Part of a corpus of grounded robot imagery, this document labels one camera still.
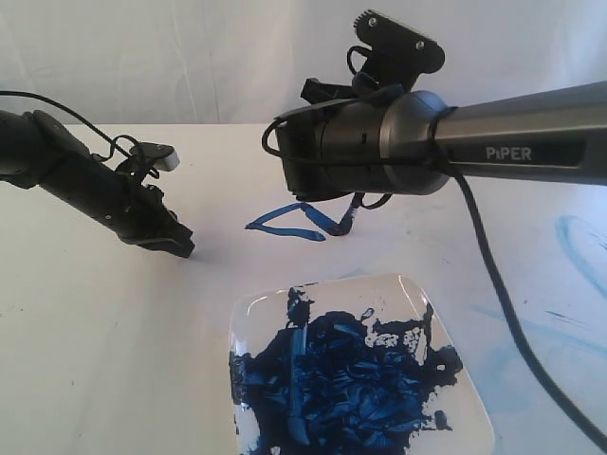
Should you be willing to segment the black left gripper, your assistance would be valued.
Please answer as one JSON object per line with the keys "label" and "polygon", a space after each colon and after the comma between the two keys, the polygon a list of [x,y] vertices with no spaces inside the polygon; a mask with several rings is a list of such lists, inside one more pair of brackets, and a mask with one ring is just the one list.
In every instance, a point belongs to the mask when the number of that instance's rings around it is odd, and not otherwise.
{"label": "black left gripper", "polygon": [[193,232],[164,207],[159,189],[147,189],[91,154],[48,145],[46,191],[115,232],[127,245],[179,258],[193,253]]}

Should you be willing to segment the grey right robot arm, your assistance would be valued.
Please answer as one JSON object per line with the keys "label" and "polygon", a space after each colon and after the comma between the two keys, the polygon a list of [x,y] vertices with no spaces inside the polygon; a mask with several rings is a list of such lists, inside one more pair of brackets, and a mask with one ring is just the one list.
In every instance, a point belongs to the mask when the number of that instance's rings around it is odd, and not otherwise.
{"label": "grey right robot arm", "polygon": [[281,116],[288,189],[304,202],[427,195],[454,174],[602,185],[606,85],[451,107],[430,91],[332,100]]}

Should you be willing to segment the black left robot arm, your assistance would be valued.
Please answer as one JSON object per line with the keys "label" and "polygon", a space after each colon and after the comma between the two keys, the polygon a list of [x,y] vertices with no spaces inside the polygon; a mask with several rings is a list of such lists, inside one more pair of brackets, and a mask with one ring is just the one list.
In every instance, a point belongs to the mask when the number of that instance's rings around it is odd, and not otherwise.
{"label": "black left robot arm", "polygon": [[162,190],[143,182],[148,172],[177,165],[173,147],[135,141],[126,159],[110,169],[51,115],[1,114],[2,181],[42,188],[127,245],[187,258],[194,249],[192,231],[166,208]]}

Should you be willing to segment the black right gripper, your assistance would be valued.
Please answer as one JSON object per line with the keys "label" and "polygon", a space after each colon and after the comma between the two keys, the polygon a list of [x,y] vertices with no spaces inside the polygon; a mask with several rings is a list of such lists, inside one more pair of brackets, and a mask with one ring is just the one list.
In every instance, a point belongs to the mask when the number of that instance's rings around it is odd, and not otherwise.
{"label": "black right gripper", "polygon": [[379,163],[380,128],[391,101],[349,100],[355,97],[350,85],[308,78],[301,98],[314,105],[277,117],[285,181],[297,200],[391,191],[385,166]]}

